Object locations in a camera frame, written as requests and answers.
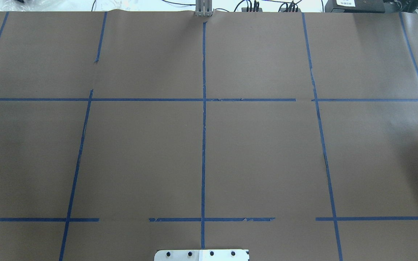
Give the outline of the black power strip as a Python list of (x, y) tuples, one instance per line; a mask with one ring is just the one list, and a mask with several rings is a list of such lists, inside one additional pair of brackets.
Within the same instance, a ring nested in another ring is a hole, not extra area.
[(298, 13), (302, 0), (246, 0), (247, 12)]

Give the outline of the aluminium frame post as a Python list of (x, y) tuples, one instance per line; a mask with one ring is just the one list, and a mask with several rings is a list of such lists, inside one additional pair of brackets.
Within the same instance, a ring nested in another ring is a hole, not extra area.
[(210, 17), (213, 15), (214, 9), (212, 0), (196, 0), (195, 15), (196, 17)]

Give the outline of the black computer box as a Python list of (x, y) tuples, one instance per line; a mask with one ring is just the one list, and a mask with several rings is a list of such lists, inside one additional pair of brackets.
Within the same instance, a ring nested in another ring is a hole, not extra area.
[(385, 13), (383, 0), (328, 0), (325, 13)]

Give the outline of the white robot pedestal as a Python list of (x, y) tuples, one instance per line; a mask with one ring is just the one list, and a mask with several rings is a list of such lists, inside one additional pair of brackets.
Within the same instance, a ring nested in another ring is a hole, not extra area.
[(159, 250), (154, 261), (249, 261), (245, 249), (183, 249)]

